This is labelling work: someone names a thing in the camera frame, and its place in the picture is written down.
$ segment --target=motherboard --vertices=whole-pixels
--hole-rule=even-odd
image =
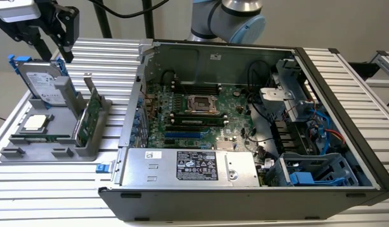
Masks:
[[[253,128],[246,95],[234,86],[146,87],[149,148],[253,150],[245,129]]]

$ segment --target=cpu socket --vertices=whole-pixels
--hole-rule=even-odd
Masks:
[[[188,110],[185,112],[190,114],[218,114],[215,100],[213,96],[189,96]]]

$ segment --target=black cable overhead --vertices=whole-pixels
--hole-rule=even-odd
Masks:
[[[104,9],[109,14],[112,14],[113,16],[118,17],[118,18],[122,18],[122,19],[126,19],[126,18],[133,18],[133,17],[137,17],[142,14],[145,14],[146,12],[157,9],[158,7],[161,7],[169,0],[162,0],[158,4],[156,4],[154,6],[152,6],[150,8],[140,11],[140,12],[136,12],[136,13],[132,13],[132,14],[118,14],[117,12],[114,12],[109,7],[106,7],[102,3],[100,3],[97,0],[88,0],[89,2],[92,2],[96,6],[98,6],[101,9]]]

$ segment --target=white wall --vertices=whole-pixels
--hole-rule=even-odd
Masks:
[[[58,0],[81,11],[81,36],[101,37],[92,3]],[[375,50],[389,50],[389,0],[263,0],[266,28],[255,44],[337,48],[349,61],[366,61]],[[141,10],[140,0],[105,0],[116,12]],[[185,39],[189,33],[192,0],[170,0],[153,12],[154,35]],[[108,14],[114,38],[145,37],[142,16],[120,19]],[[0,71],[8,70],[9,53],[36,52],[0,31]]]

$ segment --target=white sticker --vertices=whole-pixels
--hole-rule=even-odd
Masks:
[[[162,158],[161,151],[145,151],[145,159],[148,158]]]
[[[210,60],[221,60],[221,55],[219,54],[212,54],[209,59]]]
[[[182,120],[181,123],[202,124],[202,121],[188,121],[188,120]]]
[[[26,76],[42,101],[52,105],[65,104],[61,92],[54,87],[54,78],[48,73],[28,72]]]

